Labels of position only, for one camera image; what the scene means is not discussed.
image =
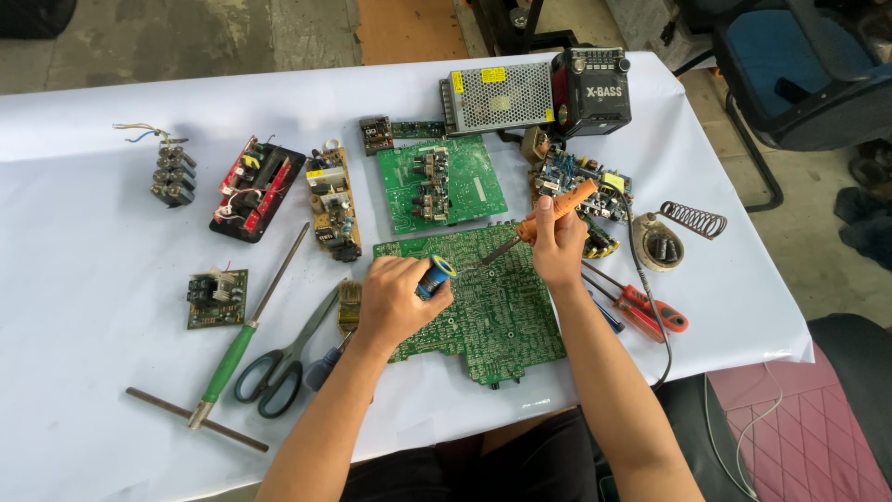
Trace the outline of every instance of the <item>yellow-green wire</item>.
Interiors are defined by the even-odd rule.
[[[168,146],[170,146],[170,137],[168,137],[168,134],[163,130],[150,126],[147,123],[139,122],[136,124],[112,124],[111,126],[115,129],[148,129],[154,131],[155,134],[161,134],[164,137],[164,142],[167,143]]]

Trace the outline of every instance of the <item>blue wire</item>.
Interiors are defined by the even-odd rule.
[[[164,132],[164,134],[167,134],[168,136],[170,135],[170,133],[167,132],[166,130],[163,131],[163,132]],[[158,133],[157,133],[157,132],[155,132],[155,131],[153,131],[153,130],[150,130],[150,131],[144,133],[144,134],[143,134],[142,136],[140,136],[139,138],[136,138],[136,139],[125,139],[124,141],[129,141],[130,143],[136,143],[136,142],[139,141],[140,139],[145,138],[146,136],[148,136],[148,135],[150,135],[150,134],[154,134],[155,136],[158,136]]]

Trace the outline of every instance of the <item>white tablecloth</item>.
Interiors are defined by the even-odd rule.
[[[134,386],[193,408],[237,327],[186,331],[188,274],[211,265],[250,269],[249,311],[310,217],[301,177],[256,245],[207,229],[216,188],[245,140],[308,153],[329,138],[347,149],[365,255],[334,262],[308,239],[286,272],[248,362],[284,347],[321,298],[344,277],[361,279],[372,245],[395,240],[381,176],[366,158],[360,117],[441,117],[438,79],[449,71],[548,61],[552,54],[295,71],[194,79],[25,96],[0,96],[0,499],[165,501],[259,481],[307,405],[298,396],[265,420],[236,403],[231,383],[211,419],[267,442],[267,454],[124,394]],[[708,241],[680,227],[686,257],[674,272],[650,272],[654,291],[690,319],[673,335],[670,378],[783,358],[812,360],[811,339],[734,188],[709,146],[681,84],[657,58],[629,54],[632,123],[568,149],[633,176],[636,213],[673,200],[728,217]],[[149,122],[188,137],[198,162],[194,203],[167,209],[148,193],[157,140],[131,145],[113,122]],[[529,210],[528,166],[516,144],[486,135],[508,201]],[[599,262],[637,285],[624,228],[605,222],[623,245]],[[649,381],[665,348],[635,329],[620,339]],[[328,320],[304,350],[304,365],[335,344]],[[566,360],[529,368],[501,390],[467,377],[460,358],[440,354],[389,365],[368,410],[354,459],[456,439],[577,403]]]

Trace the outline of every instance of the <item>scissors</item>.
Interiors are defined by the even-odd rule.
[[[307,323],[303,325],[303,329],[291,345],[285,348],[270,350],[263,356],[255,359],[253,363],[248,364],[248,367],[244,369],[242,374],[238,377],[238,380],[235,381],[235,399],[238,400],[239,403],[250,404],[256,401],[259,397],[260,402],[257,404],[257,412],[263,418],[270,419],[278,418],[289,406],[291,406],[292,402],[294,402],[294,398],[297,397],[298,391],[301,389],[301,380],[303,378],[301,351],[303,350],[303,346],[307,344],[307,340],[309,340],[310,337],[313,336],[313,333],[316,332],[319,324],[322,323],[322,320],[325,319],[326,314],[328,314],[332,305],[337,303],[337,300],[338,288],[335,287],[332,289],[332,292],[328,293],[328,296],[322,300],[322,304],[316,308],[316,312],[310,316]],[[295,358],[291,363],[286,366],[285,370],[275,381],[270,383],[270,379],[272,378],[273,373],[276,372],[276,369],[278,369],[283,361],[291,359],[292,356],[295,356]],[[269,368],[263,373],[260,381],[257,382],[257,387],[255,387],[250,394],[245,395],[242,392],[244,380],[248,375],[254,372],[254,370],[267,363],[269,363]],[[279,389],[282,388],[282,385],[290,379],[294,379],[294,387],[291,390],[291,395],[288,396],[285,403],[276,410],[267,409],[269,402],[273,399]]]

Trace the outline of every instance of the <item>solder wire spool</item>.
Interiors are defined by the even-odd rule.
[[[431,260],[434,262],[434,266],[427,269],[424,277],[418,282],[418,291],[427,298],[432,297],[447,279],[454,279],[458,276],[452,265],[441,256],[431,255]]]

